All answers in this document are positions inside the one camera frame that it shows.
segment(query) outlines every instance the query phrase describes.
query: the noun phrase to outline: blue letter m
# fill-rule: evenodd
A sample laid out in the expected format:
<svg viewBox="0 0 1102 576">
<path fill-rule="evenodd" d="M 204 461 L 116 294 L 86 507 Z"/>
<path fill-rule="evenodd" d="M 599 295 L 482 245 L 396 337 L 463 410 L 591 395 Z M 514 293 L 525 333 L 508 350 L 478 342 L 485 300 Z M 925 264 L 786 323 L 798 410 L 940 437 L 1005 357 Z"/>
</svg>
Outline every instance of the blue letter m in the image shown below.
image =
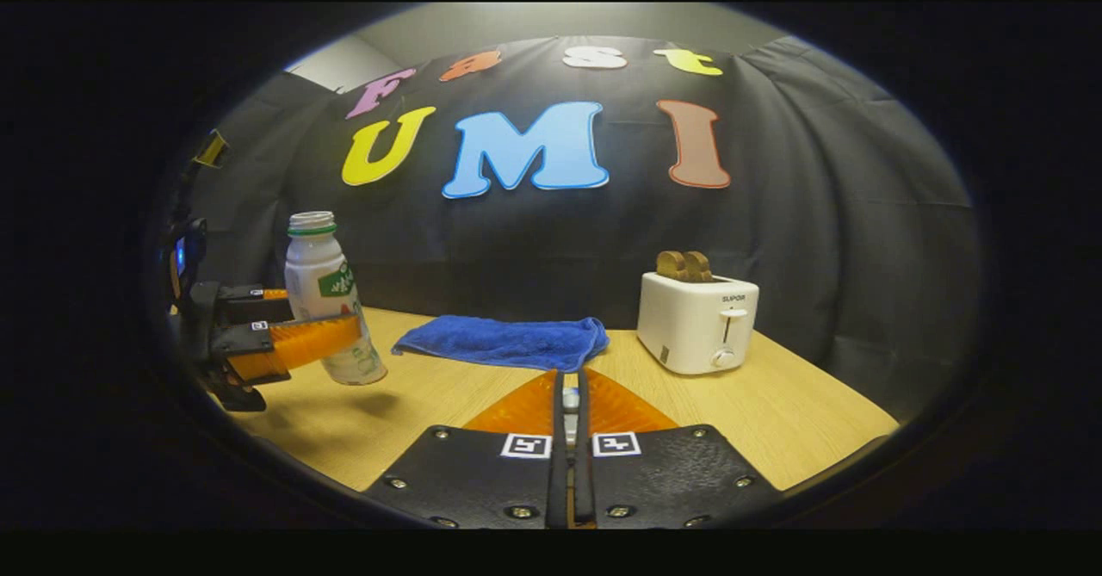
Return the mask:
<svg viewBox="0 0 1102 576">
<path fill-rule="evenodd" d="M 608 183 L 608 172 L 593 151 L 593 117 L 601 109 L 597 102 L 551 105 L 523 135 L 500 112 L 464 118 L 455 126 L 463 132 L 463 144 L 455 176 L 444 184 L 445 198 L 473 198 L 489 191 L 489 181 L 482 175 L 483 155 L 499 183 L 512 191 L 540 150 L 543 165 L 532 175 L 537 187 L 592 188 Z"/>
</svg>

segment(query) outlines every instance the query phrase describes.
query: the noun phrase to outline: blue towel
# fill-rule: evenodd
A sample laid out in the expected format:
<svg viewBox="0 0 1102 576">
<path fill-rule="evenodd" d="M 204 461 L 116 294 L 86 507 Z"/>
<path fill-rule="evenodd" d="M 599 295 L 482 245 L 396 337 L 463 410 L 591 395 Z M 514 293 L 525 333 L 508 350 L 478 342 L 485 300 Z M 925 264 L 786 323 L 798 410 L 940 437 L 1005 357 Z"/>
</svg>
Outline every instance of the blue towel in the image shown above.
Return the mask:
<svg viewBox="0 0 1102 576">
<path fill-rule="evenodd" d="M 415 349 L 456 361 L 571 373 L 607 347 L 605 326 L 595 317 L 579 322 L 497 322 L 441 316 L 404 334 L 391 352 Z"/>
</svg>

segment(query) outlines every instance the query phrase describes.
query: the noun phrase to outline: wooden table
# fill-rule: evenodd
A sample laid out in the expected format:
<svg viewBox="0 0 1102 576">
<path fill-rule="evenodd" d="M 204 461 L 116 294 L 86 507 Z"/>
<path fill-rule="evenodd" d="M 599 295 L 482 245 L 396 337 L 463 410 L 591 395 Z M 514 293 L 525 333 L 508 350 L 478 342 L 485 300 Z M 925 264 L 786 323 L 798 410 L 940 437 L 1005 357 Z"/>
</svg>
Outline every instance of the wooden table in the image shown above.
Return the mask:
<svg viewBox="0 0 1102 576">
<path fill-rule="evenodd" d="M 356 490 L 378 479 L 430 424 L 463 426 L 541 374 L 422 354 L 392 356 L 402 334 L 432 317 L 371 308 L 365 317 L 390 369 L 386 379 L 344 387 L 315 362 L 292 369 L 291 380 L 260 387 L 267 411 L 230 413 L 251 434 Z M 700 377 L 662 368 L 635 332 L 608 336 L 608 349 L 587 367 L 679 424 L 713 424 L 780 490 L 898 427 L 876 404 L 756 332 L 741 368 Z"/>
</svg>

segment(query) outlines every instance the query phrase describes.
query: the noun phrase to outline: white plastic bottle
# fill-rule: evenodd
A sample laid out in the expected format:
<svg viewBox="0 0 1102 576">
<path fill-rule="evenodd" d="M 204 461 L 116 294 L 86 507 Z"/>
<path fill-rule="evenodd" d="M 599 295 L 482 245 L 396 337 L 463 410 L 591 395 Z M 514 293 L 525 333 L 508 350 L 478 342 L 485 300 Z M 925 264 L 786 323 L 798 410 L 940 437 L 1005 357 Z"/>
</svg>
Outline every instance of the white plastic bottle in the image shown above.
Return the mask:
<svg viewBox="0 0 1102 576">
<path fill-rule="evenodd" d="M 357 314 L 361 337 L 355 345 L 322 359 L 329 377 L 342 384 L 370 384 L 387 376 L 387 368 L 371 345 L 359 305 L 352 269 L 333 238 L 337 226 L 332 211 L 291 215 L 287 250 L 287 296 L 295 320 Z"/>
</svg>

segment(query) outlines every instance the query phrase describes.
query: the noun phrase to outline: white toaster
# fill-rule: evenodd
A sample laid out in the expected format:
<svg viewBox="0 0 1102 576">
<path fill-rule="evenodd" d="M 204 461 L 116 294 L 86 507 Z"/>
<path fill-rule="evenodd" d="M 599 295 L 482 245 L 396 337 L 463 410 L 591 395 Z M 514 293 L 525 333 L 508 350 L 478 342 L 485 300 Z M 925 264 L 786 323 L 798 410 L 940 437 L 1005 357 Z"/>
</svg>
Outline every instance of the white toaster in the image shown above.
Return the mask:
<svg viewBox="0 0 1102 576">
<path fill-rule="evenodd" d="M 642 276 L 639 341 L 667 369 L 706 374 L 743 365 L 754 333 L 758 286 L 735 279 L 678 282 Z"/>
</svg>

